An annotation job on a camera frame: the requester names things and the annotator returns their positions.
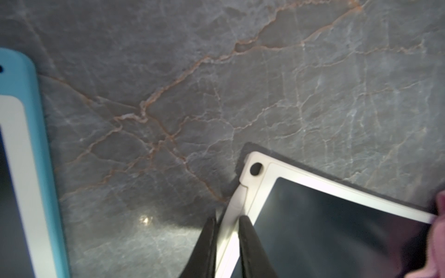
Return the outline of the pink microfiber cloth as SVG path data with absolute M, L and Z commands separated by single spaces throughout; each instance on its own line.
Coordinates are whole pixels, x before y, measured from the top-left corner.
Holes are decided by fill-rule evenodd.
M 445 192 L 436 196 L 438 217 L 428 234 L 426 263 L 416 271 L 405 275 L 406 278 L 443 278 L 445 276 Z

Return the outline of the white drawing tablet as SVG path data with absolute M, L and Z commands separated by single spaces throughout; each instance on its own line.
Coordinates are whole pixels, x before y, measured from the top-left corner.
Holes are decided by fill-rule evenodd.
M 245 161 L 245 214 L 280 278 L 402 278 L 422 267 L 435 215 L 260 152 Z

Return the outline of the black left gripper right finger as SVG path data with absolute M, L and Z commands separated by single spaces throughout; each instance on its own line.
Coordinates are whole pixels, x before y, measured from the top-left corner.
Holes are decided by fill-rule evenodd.
M 247 215 L 239 218 L 239 246 L 244 278 L 277 278 L 272 264 Z

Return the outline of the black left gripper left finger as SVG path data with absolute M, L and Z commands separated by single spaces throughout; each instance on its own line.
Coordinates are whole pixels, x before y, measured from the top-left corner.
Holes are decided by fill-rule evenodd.
M 209 217 L 179 278 L 215 276 L 218 233 L 219 224 L 216 216 Z

